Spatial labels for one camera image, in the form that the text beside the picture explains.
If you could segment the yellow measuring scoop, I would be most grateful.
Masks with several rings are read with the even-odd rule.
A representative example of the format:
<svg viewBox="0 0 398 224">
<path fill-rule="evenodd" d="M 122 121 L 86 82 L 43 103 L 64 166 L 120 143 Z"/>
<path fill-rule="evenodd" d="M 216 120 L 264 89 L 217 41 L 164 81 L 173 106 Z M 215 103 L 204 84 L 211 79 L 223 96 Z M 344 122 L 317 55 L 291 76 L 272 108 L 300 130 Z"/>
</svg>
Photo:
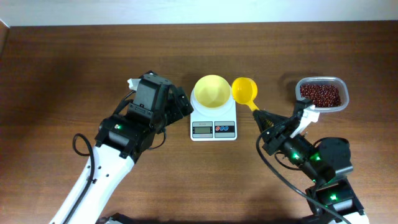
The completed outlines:
<svg viewBox="0 0 398 224">
<path fill-rule="evenodd" d="M 254 103 L 258 89 L 253 79 L 246 77 L 235 79 L 232 84 L 232 93 L 235 102 L 238 104 L 248 106 L 252 112 L 259 110 L 257 105 Z"/>
</svg>

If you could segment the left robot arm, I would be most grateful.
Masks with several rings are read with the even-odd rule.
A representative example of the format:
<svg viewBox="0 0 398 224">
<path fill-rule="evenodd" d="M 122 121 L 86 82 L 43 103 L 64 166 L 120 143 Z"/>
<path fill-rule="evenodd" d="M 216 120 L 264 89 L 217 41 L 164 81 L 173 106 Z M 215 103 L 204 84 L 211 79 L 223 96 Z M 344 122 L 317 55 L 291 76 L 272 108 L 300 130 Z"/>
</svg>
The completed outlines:
<svg viewBox="0 0 398 224">
<path fill-rule="evenodd" d="M 95 144 L 74 135 L 72 143 L 84 140 L 88 160 L 52 223 L 95 223 L 141 154 L 155 148 L 155 135 L 165 134 L 168 125 L 193 112 L 183 88 L 153 71 L 127 82 L 129 93 L 102 120 Z"/>
</svg>

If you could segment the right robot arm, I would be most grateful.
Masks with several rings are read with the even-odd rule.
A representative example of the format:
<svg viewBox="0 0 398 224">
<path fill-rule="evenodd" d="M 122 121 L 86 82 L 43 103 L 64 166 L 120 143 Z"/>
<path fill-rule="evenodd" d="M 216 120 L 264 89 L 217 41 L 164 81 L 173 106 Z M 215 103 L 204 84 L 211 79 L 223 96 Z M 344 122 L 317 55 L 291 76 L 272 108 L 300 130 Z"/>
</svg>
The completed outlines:
<svg viewBox="0 0 398 224">
<path fill-rule="evenodd" d="M 347 178 L 353 171 L 349 141 L 326 137 L 312 144 L 302 135 L 320 116 L 311 100 L 297 101 L 291 117 L 260 109 L 254 109 L 252 115 L 260 130 L 256 142 L 263 143 L 256 146 L 260 157 L 283 155 L 290 161 L 290 169 L 303 172 L 313 182 L 301 191 L 263 160 L 285 185 L 306 199 L 312 214 L 300 223 L 369 223 Z"/>
</svg>

